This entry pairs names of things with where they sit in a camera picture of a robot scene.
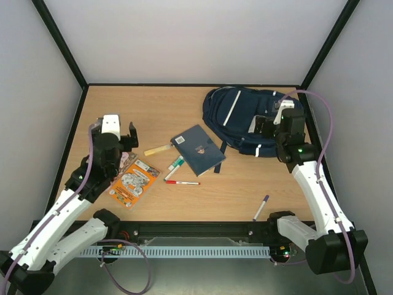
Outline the navy blue backpack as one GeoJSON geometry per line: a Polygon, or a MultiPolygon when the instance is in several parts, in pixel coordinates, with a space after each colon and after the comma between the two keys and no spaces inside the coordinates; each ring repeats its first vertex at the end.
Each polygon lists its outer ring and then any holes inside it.
{"type": "Polygon", "coordinates": [[[275,118],[275,104],[284,96],[273,90],[256,90],[225,86],[206,95],[202,111],[204,123],[222,141],[220,150],[227,147],[240,154],[272,158],[277,156],[276,142],[255,134],[255,117],[275,118]]]}

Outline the orange comic book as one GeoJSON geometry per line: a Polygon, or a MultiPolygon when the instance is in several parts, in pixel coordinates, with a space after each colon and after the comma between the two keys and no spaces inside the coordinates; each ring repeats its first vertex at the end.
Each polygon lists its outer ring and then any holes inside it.
{"type": "Polygon", "coordinates": [[[132,210],[157,182],[161,171],[145,160],[135,160],[109,188],[109,195],[132,210]]]}

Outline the dark blue notebook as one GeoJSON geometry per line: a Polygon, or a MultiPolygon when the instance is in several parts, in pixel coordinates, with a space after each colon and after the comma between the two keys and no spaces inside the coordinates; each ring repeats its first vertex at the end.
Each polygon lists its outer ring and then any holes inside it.
{"type": "Polygon", "coordinates": [[[226,159],[224,153],[200,125],[194,125],[174,136],[171,138],[171,143],[197,177],[218,166],[226,159]]]}

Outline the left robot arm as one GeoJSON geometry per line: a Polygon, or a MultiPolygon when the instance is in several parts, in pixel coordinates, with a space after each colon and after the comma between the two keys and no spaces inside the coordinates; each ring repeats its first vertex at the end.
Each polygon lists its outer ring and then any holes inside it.
{"type": "Polygon", "coordinates": [[[67,235],[74,221],[111,186],[120,171],[123,152],[138,147],[135,127],[120,135],[116,119],[100,118],[89,126],[89,154],[73,171],[57,201],[35,228],[9,252],[1,252],[1,274],[22,294],[43,294],[55,275],[84,248],[116,238],[120,219],[107,209],[97,211],[67,235]]]}

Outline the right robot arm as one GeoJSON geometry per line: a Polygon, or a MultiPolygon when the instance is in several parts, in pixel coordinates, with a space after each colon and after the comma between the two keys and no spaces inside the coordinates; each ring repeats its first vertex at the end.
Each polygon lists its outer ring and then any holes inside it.
{"type": "Polygon", "coordinates": [[[268,235],[276,241],[287,238],[298,246],[315,274],[354,272],[368,238],[343,213],[326,182],[322,164],[317,161],[317,149],[305,142],[303,111],[293,108],[279,111],[274,124],[278,159],[286,164],[302,189],[315,227],[306,225],[291,211],[279,211],[268,218],[268,235]]]}

